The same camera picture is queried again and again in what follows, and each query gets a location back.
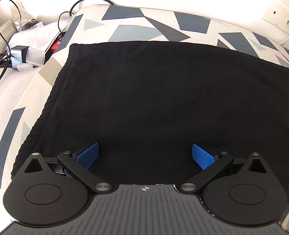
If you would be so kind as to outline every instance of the wall socket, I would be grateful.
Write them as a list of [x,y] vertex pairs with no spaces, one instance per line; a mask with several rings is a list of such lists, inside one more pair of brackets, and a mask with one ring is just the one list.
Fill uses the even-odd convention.
[[263,18],[289,34],[289,10],[280,3],[271,0]]

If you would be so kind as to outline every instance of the gray triangle pattern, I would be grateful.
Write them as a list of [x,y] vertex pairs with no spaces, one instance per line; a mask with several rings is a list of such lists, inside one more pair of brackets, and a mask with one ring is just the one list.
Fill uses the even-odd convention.
[[226,46],[221,40],[217,40],[217,44],[216,44],[217,47],[221,47],[221,48],[228,48],[230,49],[228,46]]
[[149,17],[145,17],[156,29],[158,29],[170,42],[180,42],[189,39],[190,36],[170,27],[161,22],[158,22]]
[[243,33],[219,33],[237,51],[258,57],[251,44],[244,37]]
[[253,40],[249,39],[253,45],[258,49],[258,51],[266,50],[266,48],[263,48],[260,44],[254,42]]
[[267,46],[267,47],[272,48],[274,50],[278,50],[268,38],[266,38],[266,37],[264,37],[262,35],[259,35],[257,33],[254,33],[254,32],[252,32],[252,33],[257,38],[258,42],[261,45]]
[[198,15],[174,12],[180,30],[207,33],[211,19]]
[[80,22],[82,16],[83,16],[83,14],[73,18],[72,23],[68,27],[67,32],[65,33],[61,43],[57,46],[57,49],[54,51],[54,53],[57,53],[58,51],[62,50],[63,48],[66,48],[68,42],[70,41],[75,30],[77,29],[77,26],[79,25],[79,22]]
[[136,25],[119,25],[108,41],[148,41],[161,35],[161,32],[156,28]]
[[144,17],[140,8],[111,5],[105,12],[102,20]]
[[23,122],[23,129],[22,129],[22,136],[20,138],[20,145],[23,144],[23,142],[26,140],[28,134],[30,133],[31,129],[29,128],[29,126],[27,126],[27,124],[25,123],[25,121]]
[[280,65],[289,68],[289,63],[287,63],[284,59],[276,56],[277,60],[279,61]]
[[98,26],[104,26],[104,24],[86,18],[84,19],[84,31]]

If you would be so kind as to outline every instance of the metal pivot screw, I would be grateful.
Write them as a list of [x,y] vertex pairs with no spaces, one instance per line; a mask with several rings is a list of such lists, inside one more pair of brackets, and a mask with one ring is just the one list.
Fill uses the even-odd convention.
[[110,185],[108,183],[98,183],[95,185],[95,189],[99,191],[106,191],[110,189]]
[[181,185],[181,189],[183,189],[184,191],[192,191],[196,189],[196,185],[193,183],[183,183]]
[[68,155],[68,156],[72,156],[72,154],[73,154],[73,152],[71,152],[71,151],[69,151],[69,150],[65,150],[64,152],[63,152],[63,154],[65,154],[65,155]]

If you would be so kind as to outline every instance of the ribbed gray surface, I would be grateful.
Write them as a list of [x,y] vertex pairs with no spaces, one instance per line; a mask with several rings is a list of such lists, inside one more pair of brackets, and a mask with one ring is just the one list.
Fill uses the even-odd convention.
[[13,223],[2,235],[287,235],[278,224],[239,228],[209,214],[199,199],[177,192],[172,185],[120,185],[97,195],[76,219],[52,228],[29,228]]

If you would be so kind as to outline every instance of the red object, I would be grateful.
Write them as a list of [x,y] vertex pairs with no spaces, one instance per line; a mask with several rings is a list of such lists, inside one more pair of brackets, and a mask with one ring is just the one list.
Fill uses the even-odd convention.
[[52,47],[51,47],[51,50],[53,52],[55,52],[55,50],[57,49],[57,47],[59,46],[59,44],[61,43],[61,40],[58,40]]

